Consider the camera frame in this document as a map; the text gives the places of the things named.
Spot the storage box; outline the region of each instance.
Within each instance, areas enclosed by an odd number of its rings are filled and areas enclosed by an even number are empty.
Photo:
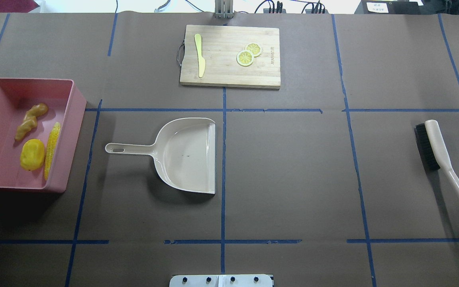
[[[38,103],[48,105],[49,111],[38,117],[38,126],[17,142],[17,127],[24,114]],[[64,192],[85,108],[86,100],[72,80],[0,78],[0,189]],[[20,167],[20,153],[24,143],[32,138],[47,146],[55,122],[61,124],[61,132],[46,181],[43,167],[35,171]]]

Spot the knife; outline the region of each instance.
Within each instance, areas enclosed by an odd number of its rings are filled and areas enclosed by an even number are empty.
[[[198,54],[198,68],[199,68],[199,78],[203,78],[204,75],[204,68],[206,61],[202,56],[202,38],[201,35],[195,34],[194,35],[194,42],[196,43],[196,51]]]

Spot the lime slice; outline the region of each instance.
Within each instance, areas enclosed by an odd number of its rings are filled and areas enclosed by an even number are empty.
[[[237,63],[241,66],[247,67],[255,60],[253,53],[248,50],[239,51],[237,54]]]
[[[245,49],[253,53],[253,56],[257,57],[261,55],[262,48],[258,43],[249,43],[245,46]]]

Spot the dustpan handle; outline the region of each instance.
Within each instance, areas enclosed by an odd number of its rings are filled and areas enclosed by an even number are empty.
[[[106,152],[110,154],[125,154],[125,155],[149,155],[155,156],[154,145],[129,145],[126,143],[110,142],[106,145]]]

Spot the red cloth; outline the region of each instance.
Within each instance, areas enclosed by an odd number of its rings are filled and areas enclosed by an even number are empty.
[[[33,0],[0,0],[0,12],[28,13],[38,7]]]

